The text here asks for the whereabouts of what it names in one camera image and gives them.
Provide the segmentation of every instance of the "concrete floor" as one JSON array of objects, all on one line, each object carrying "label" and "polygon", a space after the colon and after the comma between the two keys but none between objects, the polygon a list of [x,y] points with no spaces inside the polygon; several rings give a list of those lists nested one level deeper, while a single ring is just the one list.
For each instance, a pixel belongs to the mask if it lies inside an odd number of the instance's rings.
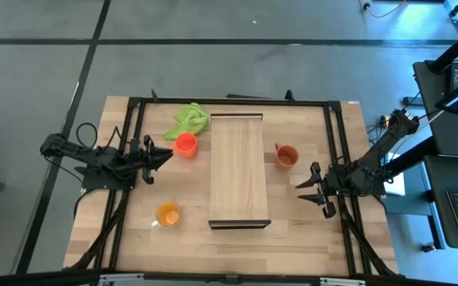
[{"label": "concrete floor", "polygon": [[[102,0],[0,0],[0,37],[91,38]],[[383,14],[394,2],[372,2]],[[374,19],[357,0],[113,0],[102,38],[306,38],[440,40],[458,35],[441,4],[406,3]],[[368,125],[417,93],[412,64],[435,59],[446,46],[133,45],[99,46],[74,128],[98,122],[107,95],[223,97],[227,93],[360,101]],[[38,152],[58,132],[86,56],[85,45],[0,45],[0,275],[12,272],[37,202],[47,162]],[[411,108],[415,114],[421,108]],[[429,135],[409,140],[407,150]],[[72,169],[76,163],[64,160]],[[59,270],[80,186],[60,172],[31,272]],[[458,283],[458,249],[420,253],[430,241],[425,218],[389,215],[400,272]],[[438,267],[425,271],[423,265]],[[148,284],[171,284],[148,282]],[[201,285],[204,283],[180,283]]]}]

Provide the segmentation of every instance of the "green towel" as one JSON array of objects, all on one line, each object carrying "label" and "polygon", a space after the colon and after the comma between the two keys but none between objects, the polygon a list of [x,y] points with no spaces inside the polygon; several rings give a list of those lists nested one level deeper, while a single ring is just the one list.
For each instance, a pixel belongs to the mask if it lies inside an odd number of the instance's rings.
[{"label": "green towel", "polygon": [[174,118],[177,126],[164,135],[165,139],[174,140],[185,132],[202,133],[206,130],[209,122],[208,113],[197,103],[184,106]]}]

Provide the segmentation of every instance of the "black desk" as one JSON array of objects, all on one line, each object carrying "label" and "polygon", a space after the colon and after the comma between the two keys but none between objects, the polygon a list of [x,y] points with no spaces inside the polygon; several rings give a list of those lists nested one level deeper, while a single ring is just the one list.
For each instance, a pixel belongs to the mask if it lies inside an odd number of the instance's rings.
[{"label": "black desk", "polygon": [[[424,62],[415,63],[413,69],[425,110],[431,113],[437,110],[436,103],[444,96],[445,75],[432,73]],[[429,186],[425,190],[430,189],[432,198],[426,198],[427,192],[422,192],[418,187],[409,191],[411,188],[408,189],[406,183],[406,196],[400,199],[390,198],[386,205],[392,205],[398,213],[402,214],[427,215],[436,247],[443,248],[439,242],[441,238],[439,225],[441,225],[447,244],[458,248],[458,225],[445,193],[449,187],[458,187],[458,158],[455,158],[458,157],[458,116],[444,112],[430,124],[430,128],[433,133],[431,137],[392,160],[385,168],[396,175],[424,161],[429,178],[427,183]],[[408,180],[406,177],[408,172],[410,171],[405,172],[405,182]],[[429,200],[433,200],[436,207],[429,204]],[[436,220],[436,212],[439,214],[440,222]]]},{"label": "black desk", "polygon": [[[431,113],[436,103],[441,100],[445,87],[445,75],[436,75],[429,71],[424,62],[413,65],[415,78],[420,89],[425,111]],[[458,116],[444,112],[430,124],[433,135],[403,153],[386,167],[396,173],[405,171],[423,160],[425,155],[447,155],[458,157]]]},{"label": "black desk", "polygon": [[424,162],[444,238],[448,245],[458,248],[458,226],[446,195],[448,188],[458,187],[458,158],[425,156]]}]

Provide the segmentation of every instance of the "wooden tabletop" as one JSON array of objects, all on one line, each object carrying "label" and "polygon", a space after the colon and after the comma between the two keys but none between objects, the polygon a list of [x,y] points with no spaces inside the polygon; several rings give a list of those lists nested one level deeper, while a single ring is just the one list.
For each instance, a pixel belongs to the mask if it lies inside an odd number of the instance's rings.
[{"label": "wooden tabletop", "polygon": [[[128,97],[109,96],[99,125],[99,145],[105,145],[114,126],[122,128]],[[173,116],[181,104],[146,104],[142,134],[156,146],[169,147],[163,134],[175,126]],[[135,272],[241,273],[346,276],[347,262],[339,212],[324,218],[321,207],[298,195],[314,193],[294,186],[310,177],[309,166],[318,161],[324,174],[330,164],[328,137],[321,107],[203,105],[208,113],[260,113],[264,147],[268,213],[271,224],[263,230],[211,230],[210,129],[198,136],[194,160],[174,156],[158,172],[155,184],[138,179],[130,193],[117,270]],[[351,158],[368,150],[367,133],[357,102],[342,102]],[[335,115],[332,115],[337,153],[342,154]],[[289,172],[274,166],[275,143],[292,145],[300,153]],[[117,147],[118,140],[112,145]],[[95,240],[102,224],[107,191],[96,191],[79,204],[64,265],[77,262]],[[172,227],[155,226],[160,203],[180,206],[180,221]],[[373,197],[360,198],[368,241],[392,270],[397,271],[390,233],[382,205]],[[109,238],[103,265],[108,264]],[[357,269],[361,260],[352,239]]]}]

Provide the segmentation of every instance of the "orange mug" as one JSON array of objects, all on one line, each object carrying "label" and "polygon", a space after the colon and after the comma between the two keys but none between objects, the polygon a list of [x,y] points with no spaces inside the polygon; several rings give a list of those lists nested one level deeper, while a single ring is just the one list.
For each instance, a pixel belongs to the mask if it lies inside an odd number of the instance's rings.
[{"label": "orange mug", "polygon": [[174,155],[192,159],[197,154],[197,138],[192,133],[182,133],[171,146]]},{"label": "orange mug", "polygon": [[180,220],[180,207],[171,202],[161,203],[155,215],[161,226],[172,226]]},{"label": "orange mug", "polygon": [[298,162],[300,157],[298,150],[291,145],[280,145],[275,143],[275,150],[277,150],[275,165],[281,171],[291,169]]}]

